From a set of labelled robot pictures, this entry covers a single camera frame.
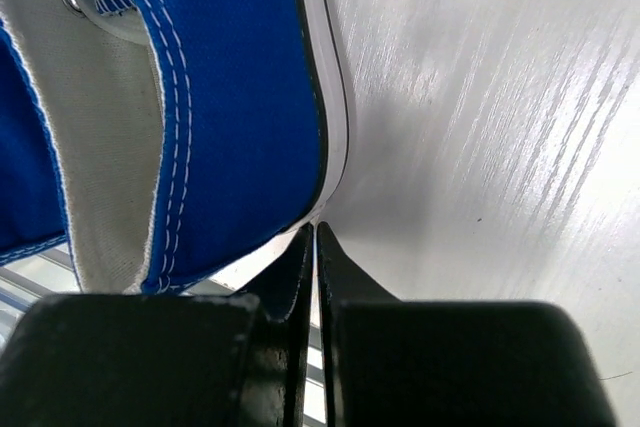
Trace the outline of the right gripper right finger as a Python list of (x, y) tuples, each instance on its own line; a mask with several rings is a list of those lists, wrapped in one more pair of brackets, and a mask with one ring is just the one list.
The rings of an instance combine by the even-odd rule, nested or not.
[(403, 301), (317, 228), (331, 426), (612, 426), (584, 338), (553, 304)]

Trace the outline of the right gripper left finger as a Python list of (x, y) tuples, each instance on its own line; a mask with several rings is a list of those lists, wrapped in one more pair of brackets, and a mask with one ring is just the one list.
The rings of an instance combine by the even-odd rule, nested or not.
[(230, 295), (56, 294), (1, 354), (5, 426), (299, 426), (314, 229)]

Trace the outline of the aluminium mounting rail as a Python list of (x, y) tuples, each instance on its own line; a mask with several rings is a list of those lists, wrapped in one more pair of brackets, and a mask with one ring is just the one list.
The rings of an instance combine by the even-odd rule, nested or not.
[(2, 266), (1, 347), (23, 314), (40, 298), (79, 292), (66, 243)]

